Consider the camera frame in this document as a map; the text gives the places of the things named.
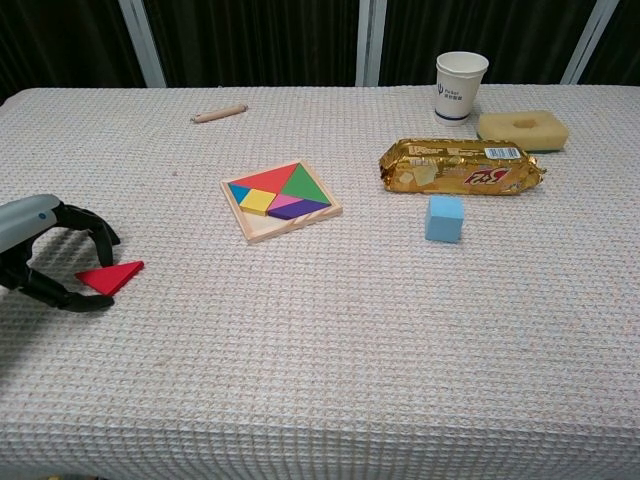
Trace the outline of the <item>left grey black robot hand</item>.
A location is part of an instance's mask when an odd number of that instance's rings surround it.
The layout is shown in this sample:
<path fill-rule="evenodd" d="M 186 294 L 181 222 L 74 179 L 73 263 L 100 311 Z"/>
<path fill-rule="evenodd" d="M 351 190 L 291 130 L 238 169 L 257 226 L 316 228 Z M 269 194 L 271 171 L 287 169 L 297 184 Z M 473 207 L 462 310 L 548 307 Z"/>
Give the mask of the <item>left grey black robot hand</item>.
<path fill-rule="evenodd" d="M 120 239 L 104 219 L 64 203 L 53 194 L 37 194 L 1 206 L 1 285 L 60 310 L 86 313 L 111 307 L 112 297 L 69 291 L 28 265 L 35 241 L 58 227 L 87 232 L 94 241 L 100 265 L 114 264 L 113 247 Z"/>

